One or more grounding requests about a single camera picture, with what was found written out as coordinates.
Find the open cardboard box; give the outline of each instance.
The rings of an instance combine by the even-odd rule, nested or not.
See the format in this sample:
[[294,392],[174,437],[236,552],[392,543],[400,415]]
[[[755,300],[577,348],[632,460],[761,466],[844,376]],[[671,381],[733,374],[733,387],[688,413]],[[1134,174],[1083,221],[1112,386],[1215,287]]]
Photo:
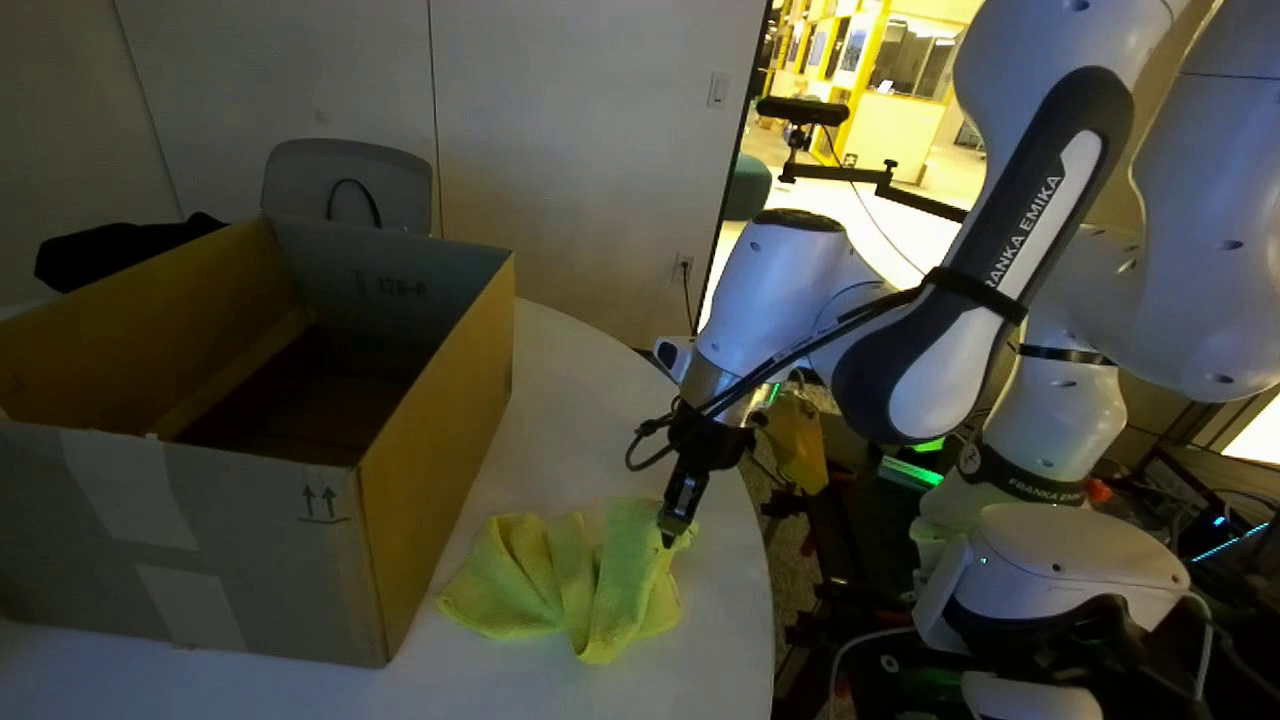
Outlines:
[[255,221],[0,324],[0,614],[395,655],[512,392],[512,257]]

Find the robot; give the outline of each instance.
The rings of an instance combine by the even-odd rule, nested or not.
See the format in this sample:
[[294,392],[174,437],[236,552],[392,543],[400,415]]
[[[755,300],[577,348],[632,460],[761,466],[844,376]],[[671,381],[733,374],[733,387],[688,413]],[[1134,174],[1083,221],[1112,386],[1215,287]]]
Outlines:
[[1105,716],[1086,690],[1029,672],[1014,653],[1024,632],[1067,643],[1042,627],[1086,617],[1145,635],[1190,601],[1164,543],[1083,510],[1083,478],[1127,423],[1117,374],[1204,406],[1280,381],[1280,5],[1227,0],[1198,28],[1134,160],[1146,242],[1081,223],[1181,14],[1182,0],[981,9],[955,87],[987,140],[987,186],[921,287],[891,293],[836,221],[748,223],[695,340],[657,344],[679,386],[671,413],[638,429],[669,429],[674,453],[664,540],[737,466],[755,392],[779,374],[822,376],[870,443],[931,441],[967,421],[994,344],[1021,327],[991,415],[913,525],[913,625],[928,648],[974,655],[974,716]]

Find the white table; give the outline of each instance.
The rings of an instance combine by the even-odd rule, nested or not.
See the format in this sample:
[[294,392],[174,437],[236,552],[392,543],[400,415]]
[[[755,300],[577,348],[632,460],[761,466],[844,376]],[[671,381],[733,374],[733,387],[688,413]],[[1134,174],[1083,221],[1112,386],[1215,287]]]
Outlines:
[[[516,306],[516,392],[442,548],[430,595],[490,512],[605,510],[660,492],[669,466],[622,472],[622,448],[671,386],[622,344],[538,306]],[[171,648],[0,619],[9,720],[750,720],[773,703],[773,601],[755,512],[737,472],[713,479],[701,536],[674,562],[684,625],[588,668],[569,640],[495,643],[425,601],[388,668]]]

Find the green light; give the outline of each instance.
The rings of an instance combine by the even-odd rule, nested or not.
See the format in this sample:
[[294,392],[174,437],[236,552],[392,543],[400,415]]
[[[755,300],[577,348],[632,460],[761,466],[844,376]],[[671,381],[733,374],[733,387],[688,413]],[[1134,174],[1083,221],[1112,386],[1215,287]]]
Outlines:
[[913,453],[921,453],[921,458],[928,458],[928,453],[942,453],[942,448],[949,448],[949,441],[942,441],[942,437],[922,441],[922,443],[913,443]]
[[895,458],[882,458],[880,467],[889,472],[889,479],[904,479],[904,484],[922,484],[922,487],[941,487],[942,472],[921,467],[921,466],[904,466]]

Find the chair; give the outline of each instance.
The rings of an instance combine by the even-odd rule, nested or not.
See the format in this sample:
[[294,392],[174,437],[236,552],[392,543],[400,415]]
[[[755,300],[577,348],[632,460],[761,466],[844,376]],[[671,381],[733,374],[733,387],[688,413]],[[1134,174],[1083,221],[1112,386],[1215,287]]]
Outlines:
[[263,218],[430,231],[430,164],[358,140],[285,140],[267,158]]

